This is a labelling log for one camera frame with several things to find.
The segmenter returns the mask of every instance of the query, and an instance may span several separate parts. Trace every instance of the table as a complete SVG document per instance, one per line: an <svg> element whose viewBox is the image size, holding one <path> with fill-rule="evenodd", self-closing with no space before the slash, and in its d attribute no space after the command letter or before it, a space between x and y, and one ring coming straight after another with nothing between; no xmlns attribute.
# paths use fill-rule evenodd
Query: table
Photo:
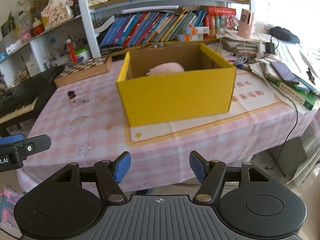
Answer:
<svg viewBox="0 0 320 240"><path fill-rule="evenodd" d="M279 102L257 76L239 71L229 113L129 128L115 84L121 64L114 62L110 73L56 90L29 135L47 134L52 146L28 157L18 170L25 191L70 162L92 166L124 151L131 153L132 165L120 184L123 191L180 183L194 177L190 151L225 163L250 159L283 143L295 124L293 108ZM70 90L88 95L89 103L73 108L67 98ZM300 114L290 138L300 136L315 114Z"/></svg>

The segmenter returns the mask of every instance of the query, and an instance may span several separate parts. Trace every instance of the pink stuffed toy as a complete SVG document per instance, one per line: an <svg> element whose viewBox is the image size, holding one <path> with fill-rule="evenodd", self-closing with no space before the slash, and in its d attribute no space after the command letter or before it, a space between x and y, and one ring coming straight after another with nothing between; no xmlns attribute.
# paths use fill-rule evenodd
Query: pink stuffed toy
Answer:
<svg viewBox="0 0 320 240"><path fill-rule="evenodd" d="M157 76L157 75L164 75L169 73L180 73L180 72L184 72L184 68L176 62L170 62L170 63L161 64L159 66L156 66L150 69L149 73L147 73L147 76Z"/></svg>

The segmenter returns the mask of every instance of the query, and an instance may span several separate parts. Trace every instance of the pink checkered tablecloth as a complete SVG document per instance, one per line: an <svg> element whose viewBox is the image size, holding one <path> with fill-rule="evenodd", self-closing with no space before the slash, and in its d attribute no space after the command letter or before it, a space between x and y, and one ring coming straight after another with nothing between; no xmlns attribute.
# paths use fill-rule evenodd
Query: pink checkered tablecloth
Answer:
<svg viewBox="0 0 320 240"><path fill-rule="evenodd" d="M132 142L115 84L121 64L122 61L114 62L110 73L56 90L29 134L49 135L52 146L28 157L18 170L25 191L70 162L88 167L104 159L114 160L124 151L131 153L132 164L120 184L123 191L180 183L194 177L189 166L190 151L197 150L209 160L232 163L280 145L295 124L295 110L276 103L189 133ZM73 108L67 100L70 90L84 92L89 103ZM300 114L290 138L300 136L315 114L316 111Z"/></svg>

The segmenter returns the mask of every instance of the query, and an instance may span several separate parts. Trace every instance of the yellow cardboard box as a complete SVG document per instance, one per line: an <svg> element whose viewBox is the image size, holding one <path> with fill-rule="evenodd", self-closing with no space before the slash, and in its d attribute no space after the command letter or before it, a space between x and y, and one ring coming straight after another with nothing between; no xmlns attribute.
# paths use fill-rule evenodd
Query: yellow cardboard box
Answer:
<svg viewBox="0 0 320 240"><path fill-rule="evenodd" d="M146 76L168 62L185 72ZM203 43L127 52L117 87L131 127L227 113L236 68Z"/></svg>

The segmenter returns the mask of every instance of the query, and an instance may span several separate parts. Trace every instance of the chessboard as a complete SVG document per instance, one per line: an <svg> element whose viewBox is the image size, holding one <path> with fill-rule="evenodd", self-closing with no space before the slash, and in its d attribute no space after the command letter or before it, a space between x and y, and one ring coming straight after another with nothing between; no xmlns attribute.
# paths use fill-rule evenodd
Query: chessboard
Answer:
<svg viewBox="0 0 320 240"><path fill-rule="evenodd" d="M91 59L84 63L65 68L64 71L54 80L57 88L65 85L108 73L112 65L110 55Z"/></svg>

